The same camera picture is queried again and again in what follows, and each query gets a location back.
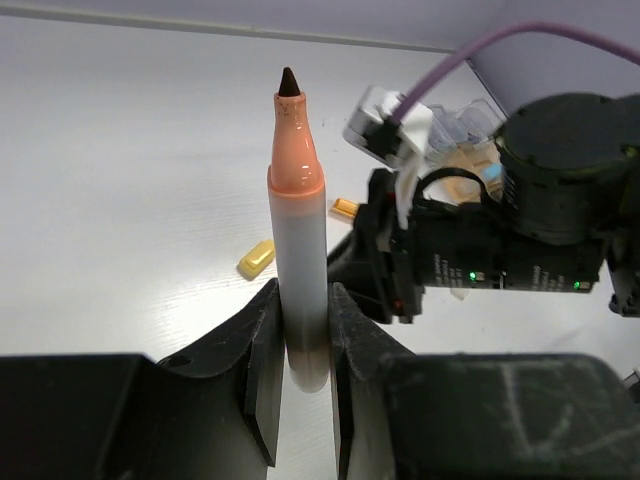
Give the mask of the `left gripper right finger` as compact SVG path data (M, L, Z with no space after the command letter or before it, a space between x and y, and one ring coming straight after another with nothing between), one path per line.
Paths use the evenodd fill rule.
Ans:
M582 354L410 352L329 288L342 479L635 479L639 409Z

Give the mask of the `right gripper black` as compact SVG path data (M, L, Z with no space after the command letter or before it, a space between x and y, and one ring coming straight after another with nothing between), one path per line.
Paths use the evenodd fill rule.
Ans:
M478 202L420 198L401 229L394 180L373 171L353 232L327 257L328 281L341 283L377 323L412 322L427 288L586 294L599 279L605 240L546 244L508 229Z

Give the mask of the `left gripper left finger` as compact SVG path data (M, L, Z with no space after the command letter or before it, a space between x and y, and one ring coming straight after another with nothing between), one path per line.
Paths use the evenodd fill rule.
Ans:
M284 346L278 285L161 361L1 361L5 479L263 479L275 464Z

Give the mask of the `red-orange highlighter marker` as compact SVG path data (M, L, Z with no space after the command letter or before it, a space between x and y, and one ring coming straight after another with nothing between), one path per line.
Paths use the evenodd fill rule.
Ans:
M287 357L296 386L316 393L329 376L325 176L307 98L289 67L274 114L267 187Z

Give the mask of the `blue highlighter marker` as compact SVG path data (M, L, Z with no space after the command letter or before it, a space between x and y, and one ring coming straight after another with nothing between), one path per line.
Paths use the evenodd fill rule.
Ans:
M497 181L501 177L502 165L500 163L493 163L485 167L481 171L481 178L487 184Z

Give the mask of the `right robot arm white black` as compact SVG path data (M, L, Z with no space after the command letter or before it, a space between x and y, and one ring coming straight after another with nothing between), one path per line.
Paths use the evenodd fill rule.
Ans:
M373 320L409 323L428 287L589 293L607 267L612 312L639 313L639 99L565 93L534 101L494 134L502 194L476 202L425 197L447 178L479 182L459 167L420 178L406 226L396 174L375 170L352 231L328 258Z

